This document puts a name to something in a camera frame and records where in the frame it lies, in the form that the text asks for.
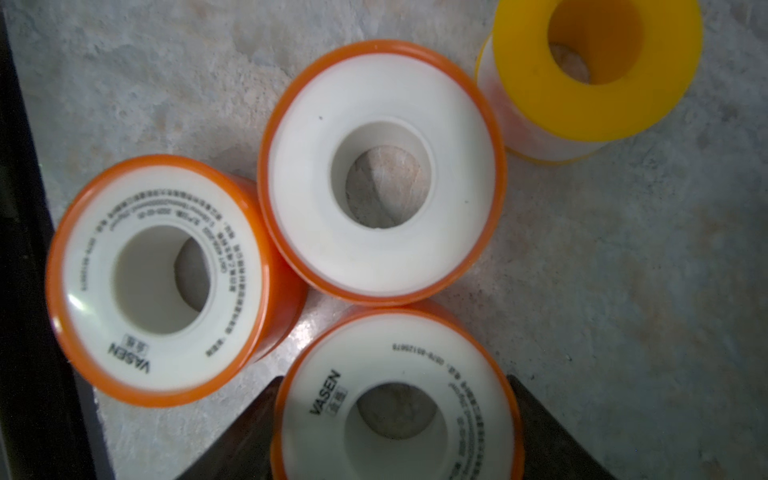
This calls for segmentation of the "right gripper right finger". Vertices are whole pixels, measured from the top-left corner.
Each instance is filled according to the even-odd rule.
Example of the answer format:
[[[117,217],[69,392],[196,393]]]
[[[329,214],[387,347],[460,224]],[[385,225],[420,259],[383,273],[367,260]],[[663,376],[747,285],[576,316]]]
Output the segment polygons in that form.
[[[523,479],[616,479],[519,379],[507,378],[522,419]]]

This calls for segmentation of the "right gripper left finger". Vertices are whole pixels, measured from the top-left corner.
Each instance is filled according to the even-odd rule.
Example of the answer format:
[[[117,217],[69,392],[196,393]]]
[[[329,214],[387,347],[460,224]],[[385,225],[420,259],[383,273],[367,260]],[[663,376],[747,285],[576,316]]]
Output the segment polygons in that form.
[[[275,377],[178,479],[272,479],[270,444],[283,379]]]

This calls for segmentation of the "orange tape roll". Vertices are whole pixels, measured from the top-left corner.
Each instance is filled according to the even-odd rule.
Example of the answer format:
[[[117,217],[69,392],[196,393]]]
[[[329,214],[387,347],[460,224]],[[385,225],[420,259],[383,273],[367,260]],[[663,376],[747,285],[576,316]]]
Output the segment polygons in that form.
[[[406,439],[377,433],[360,399],[402,384],[436,411]],[[519,479],[522,419],[488,352],[438,304],[352,308],[288,370],[270,449],[276,479]]]
[[[297,323],[307,284],[272,242],[256,185],[175,155],[95,177],[46,269],[53,331],[95,388],[167,408],[222,388]]]

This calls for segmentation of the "orange tape roll front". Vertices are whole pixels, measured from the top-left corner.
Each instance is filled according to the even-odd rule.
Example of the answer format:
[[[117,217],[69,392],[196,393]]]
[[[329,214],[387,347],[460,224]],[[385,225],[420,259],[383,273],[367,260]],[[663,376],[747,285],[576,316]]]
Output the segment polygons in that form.
[[[272,242],[256,185],[175,155],[95,177],[46,269],[53,331],[95,388],[167,408],[222,388],[297,323],[307,284]]]

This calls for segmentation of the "orange tape roll plain white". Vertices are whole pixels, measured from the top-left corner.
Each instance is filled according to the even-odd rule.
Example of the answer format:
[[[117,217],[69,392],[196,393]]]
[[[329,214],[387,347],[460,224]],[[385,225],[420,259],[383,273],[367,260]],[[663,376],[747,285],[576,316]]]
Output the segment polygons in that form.
[[[365,152],[394,146],[429,173],[404,223],[358,223],[346,199]],[[425,299],[465,273],[498,224],[506,154],[493,112],[469,76],[435,51],[401,41],[353,43],[318,58],[278,101],[262,138],[258,195],[294,271],[345,301]]]

